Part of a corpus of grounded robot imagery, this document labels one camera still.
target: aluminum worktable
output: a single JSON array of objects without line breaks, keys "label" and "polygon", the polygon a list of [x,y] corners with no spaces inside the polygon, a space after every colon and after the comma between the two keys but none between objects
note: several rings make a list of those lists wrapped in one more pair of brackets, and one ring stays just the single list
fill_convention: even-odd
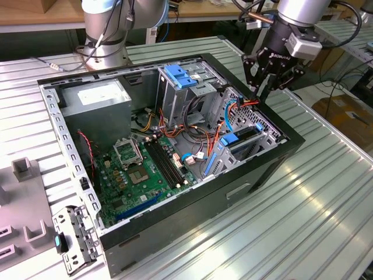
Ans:
[{"label": "aluminum worktable", "polygon": [[[334,44],[350,38],[355,29],[356,26],[348,20],[331,20],[315,25],[316,32]],[[368,65],[373,67],[373,52],[367,49],[367,43],[372,41],[373,27],[362,27],[356,38],[341,48],[361,62],[372,61]]]},{"label": "aluminum worktable", "polygon": [[[209,52],[245,78],[241,53],[217,37],[128,51],[134,63]],[[80,63],[71,54],[46,59]],[[36,84],[55,75],[29,59],[0,63],[0,165],[38,160],[53,214],[79,205]],[[306,139],[300,150],[257,192],[116,279],[358,279],[373,260],[372,159],[290,91],[270,94],[267,104]],[[65,275],[52,248],[0,279]],[[108,279],[102,257],[74,278]]]}]

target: ram slot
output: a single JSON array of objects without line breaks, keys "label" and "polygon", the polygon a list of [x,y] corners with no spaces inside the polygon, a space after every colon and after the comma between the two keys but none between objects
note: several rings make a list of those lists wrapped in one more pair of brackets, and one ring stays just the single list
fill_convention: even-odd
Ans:
[{"label": "ram slot", "polygon": [[174,189],[177,187],[177,184],[181,185],[183,179],[162,147],[157,142],[151,142],[146,143],[145,148],[170,188]]}]

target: metal case frame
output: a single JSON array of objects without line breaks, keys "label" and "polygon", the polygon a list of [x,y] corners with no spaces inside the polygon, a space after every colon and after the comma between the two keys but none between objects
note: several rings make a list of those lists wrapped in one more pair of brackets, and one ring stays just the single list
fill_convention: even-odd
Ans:
[{"label": "metal case frame", "polygon": [[[128,68],[135,68],[136,71],[139,71],[141,69],[149,69],[149,65],[191,59],[206,61],[237,92],[246,97],[250,96],[251,92],[247,86],[210,54],[192,55],[144,65],[45,79],[38,81],[38,84],[41,88],[48,91],[66,83],[66,81],[69,81],[70,85],[80,85],[94,79],[114,78],[122,75],[120,72]],[[56,97],[53,98],[52,94],[43,93],[43,98],[50,112],[54,130],[62,135],[62,139],[58,138],[62,153],[70,160],[71,166],[73,166],[72,170],[75,168],[72,178],[75,182],[79,182],[82,177],[87,177],[87,174],[82,168],[80,158],[72,156],[77,151],[68,149],[68,145],[71,147],[72,143],[70,142],[72,140],[68,138],[67,134],[64,134],[64,130],[67,131],[68,129],[64,119],[58,114],[59,110],[55,105]],[[274,127],[287,137],[285,143],[266,152],[265,155],[254,157],[249,162],[219,175],[218,180],[214,180],[214,177],[207,178],[203,182],[203,187],[198,184],[197,187],[182,193],[182,195],[180,194],[172,201],[137,215],[124,225],[116,224],[110,227],[110,230],[99,230],[102,225],[100,225],[99,221],[93,219],[111,277],[116,276],[146,256],[162,249],[187,231],[214,217],[258,189],[287,158],[296,152],[304,142],[304,139],[266,104],[259,104],[257,108],[272,122]],[[99,212],[100,204],[90,181],[88,180],[88,185],[85,185],[85,187],[78,185],[76,191],[86,204],[90,215],[95,217]]]}]

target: green circuit board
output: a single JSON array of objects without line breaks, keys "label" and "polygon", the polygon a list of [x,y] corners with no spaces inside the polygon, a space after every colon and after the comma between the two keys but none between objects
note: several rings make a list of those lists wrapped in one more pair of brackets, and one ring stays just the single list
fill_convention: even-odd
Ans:
[{"label": "green circuit board", "polygon": [[[175,153],[166,137],[160,137],[157,142],[168,151]],[[196,184],[193,174],[184,169],[184,173],[180,170],[178,172],[188,183],[180,185],[180,188],[170,187],[150,157],[145,144],[138,143],[138,147],[143,162],[141,165],[130,166],[128,170],[122,168],[114,148],[108,153],[94,158],[100,177],[100,191],[96,191],[96,193],[101,203],[100,216],[105,227],[120,221],[118,217],[126,211],[132,209],[135,214],[138,212],[136,207],[143,207],[146,203],[149,203],[149,206],[154,205]],[[120,151],[122,159],[126,153],[129,153],[129,158],[133,157],[133,150],[127,149],[126,146],[126,150]]]}]

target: cable connector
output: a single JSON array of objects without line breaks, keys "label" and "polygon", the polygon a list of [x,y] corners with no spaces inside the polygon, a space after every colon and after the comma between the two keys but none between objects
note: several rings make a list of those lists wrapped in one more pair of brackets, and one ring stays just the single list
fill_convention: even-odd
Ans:
[{"label": "cable connector", "polygon": [[57,70],[57,71],[60,71],[60,72],[65,72],[65,70],[57,64],[50,63],[50,62],[48,62],[47,64],[49,65],[50,68],[52,68],[54,70]]}]

